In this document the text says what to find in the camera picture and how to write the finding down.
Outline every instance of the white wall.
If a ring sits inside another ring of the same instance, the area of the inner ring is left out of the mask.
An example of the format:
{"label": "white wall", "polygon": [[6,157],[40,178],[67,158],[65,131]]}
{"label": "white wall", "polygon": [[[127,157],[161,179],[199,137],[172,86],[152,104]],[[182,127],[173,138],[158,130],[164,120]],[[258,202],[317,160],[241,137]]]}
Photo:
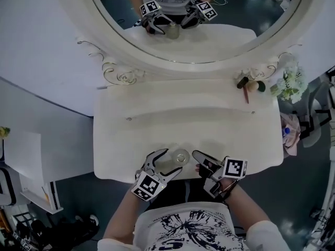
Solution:
{"label": "white wall", "polygon": [[0,81],[0,126],[41,134],[45,181],[93,171],[93,120],[89,117]]}
{"label": "white wall", "polygon": [[335,65],[335,0],[325,0],[323,9],[302,36],[302,47],[290,48],[298,57],[309,82]]}
{"label": "white wall", "polygon": [[88,57],[58,0],[0,0],[0,76],[54,103],[93,115],[100,62]]}

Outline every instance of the white vanity table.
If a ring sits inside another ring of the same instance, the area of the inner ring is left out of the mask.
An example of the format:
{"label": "white vanity table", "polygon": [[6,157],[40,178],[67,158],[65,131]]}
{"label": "white vanity table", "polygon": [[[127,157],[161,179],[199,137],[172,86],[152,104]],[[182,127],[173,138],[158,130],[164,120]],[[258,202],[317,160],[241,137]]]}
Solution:
{"label": "white vanity table", "polygon": [[[200,150],[217,159],[247,159],[247,174],[283,161],[278,103],[269,92],[247,104],[234,80],[197,79],[111,86],[94,115],[94,172],[132,183],[158,149]],[[176,179],[198,177],[191,157]]]}

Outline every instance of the gray floor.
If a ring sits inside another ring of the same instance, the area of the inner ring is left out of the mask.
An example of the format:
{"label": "gray floor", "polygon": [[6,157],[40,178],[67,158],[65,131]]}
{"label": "gray floor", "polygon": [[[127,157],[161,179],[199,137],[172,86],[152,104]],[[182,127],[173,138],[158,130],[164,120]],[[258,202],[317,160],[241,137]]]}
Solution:
{"label": "gray floor", "polygon": [[[253,30],[257,36],[272,26],[283,14],[275,0],[226,0],[224,6],[213,5],[218,16],[210,23],[229,24]],[[113,19],[123,29],[130,28],[139,19],[130,0],[102,0]]]}
{"label": "gray floor", "polygon": [[[309,87],[313,89],[318,84],[319,80],[316,80]],[[279,102],[281,111],[285,111],[284,104]],[[299,142],[296,157],[290,156],[280,166],[268,168],[241,181],[241,186],[280,228],[292,251],[303,249],[306,235],[315,225],[309,212],[313,206],[321,207],[325,196],[330,167],[329,148],[330,131],[329,126],[325,125],[320,140],[314,146],[305,149]],[[100,222],[100,230],[94,237],[98,240],[128,188],[128,184],[98,179],[93,173],[57,181],[64,210],[52,217],[55,221],[61,217],[74,220],[77,214],[95,214]],[[43,210],[33,204],[29,208],[48,224]],[[95,248],[96,241],[88,241],[75,250]]]}

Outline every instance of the carved floral ornament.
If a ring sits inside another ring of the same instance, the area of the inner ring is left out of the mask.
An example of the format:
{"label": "carved floral ornament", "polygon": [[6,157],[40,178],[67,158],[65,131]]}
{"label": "carved floral ornament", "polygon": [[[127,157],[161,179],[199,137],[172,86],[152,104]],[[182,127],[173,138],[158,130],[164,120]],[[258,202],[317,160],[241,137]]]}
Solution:
{"label": "carved floral ornament", "polygon": [[95,44],[78,39],[77,44],[87,44],[89,56],[101,56],[104,78],[113,85],[133,85],[138,79],[144,78],[145,71],[119,64],[114,58]]}
{"label": "carved floral ornament", "polygon": [[[83,43],[87,44],[89,48],[89,56],[101,56],[104,78],[109,83],[113,85],[133,85],[139,79],[144,79],[146,74],[145,71],[120,64],[120,62],[117,62],[98,46],[89,41],[80,39],[77,40],[77,44]],[[295,59],[295,57],[290,53],[289,48],[286,52],[270,58],[267,63],[256,64],[247,69],[235,72],[234,78],[239,78],[241,75],[243,75],[252,81],[264,81],[270,79],[276,72],[281,71],[288,62]]]}

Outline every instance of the yellow flower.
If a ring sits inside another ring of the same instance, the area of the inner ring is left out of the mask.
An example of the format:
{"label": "yellow flower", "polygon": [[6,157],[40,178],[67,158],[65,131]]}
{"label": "yellow flower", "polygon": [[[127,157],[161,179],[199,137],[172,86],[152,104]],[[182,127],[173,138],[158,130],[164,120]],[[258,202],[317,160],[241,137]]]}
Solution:
{"label": "yellow flower", "polygon": [[9,128],[0,127],[0,138],[7,137],[9,133],[10,133],[10,129]]}

